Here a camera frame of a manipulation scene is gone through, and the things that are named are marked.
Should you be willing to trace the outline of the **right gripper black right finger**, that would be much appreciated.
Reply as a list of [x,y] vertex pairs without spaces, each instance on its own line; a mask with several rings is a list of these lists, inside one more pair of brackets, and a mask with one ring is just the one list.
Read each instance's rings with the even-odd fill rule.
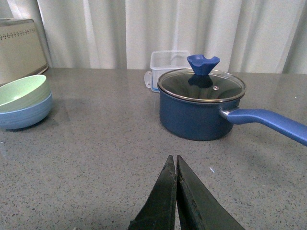
[[177,207],[183,230],[242,230],[181,156],[177,156]]

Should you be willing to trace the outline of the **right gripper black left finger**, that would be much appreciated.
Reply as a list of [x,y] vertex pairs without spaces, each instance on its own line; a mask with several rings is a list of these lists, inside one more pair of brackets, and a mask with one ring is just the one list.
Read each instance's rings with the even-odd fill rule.
[[175,228],[177,175],[172,155],[169,155],[147,201],[129,230],[173,230]]

